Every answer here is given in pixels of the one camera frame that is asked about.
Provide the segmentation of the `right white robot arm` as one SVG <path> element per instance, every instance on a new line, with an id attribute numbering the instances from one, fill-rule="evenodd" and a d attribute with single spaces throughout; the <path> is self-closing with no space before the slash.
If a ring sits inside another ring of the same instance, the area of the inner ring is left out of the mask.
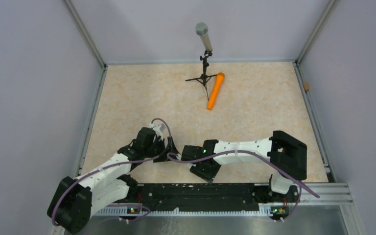
<path id="1" fill-rule="evenodd" d="M 280 202 L 293 183 L 307 178 L 307 145 L 284 131 L 254 141 L 205 140 L 202 146 L 185 145 L 178 160 L 191 164 L 190 172 L 212 183 L 221 166 L 265 163 L 276 173 L 269 178 L 268 197 Z"/>

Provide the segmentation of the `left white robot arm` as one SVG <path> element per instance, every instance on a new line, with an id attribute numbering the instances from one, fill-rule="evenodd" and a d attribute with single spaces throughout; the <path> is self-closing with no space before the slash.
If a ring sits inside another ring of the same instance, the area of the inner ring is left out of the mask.
<path id="1" fill-rule="evenodd" d="M 109 204 L 137 197 L 134 180 L 127 176 L 144 162 L 163 162 L 169 152 L 177 153 L 169 128 L 165 124 L 143 127 L 128 145 L 87 174 L 63 178 L 47 210 L 54 226 L 71 234 L 82 231 L 89 220 Z"/>

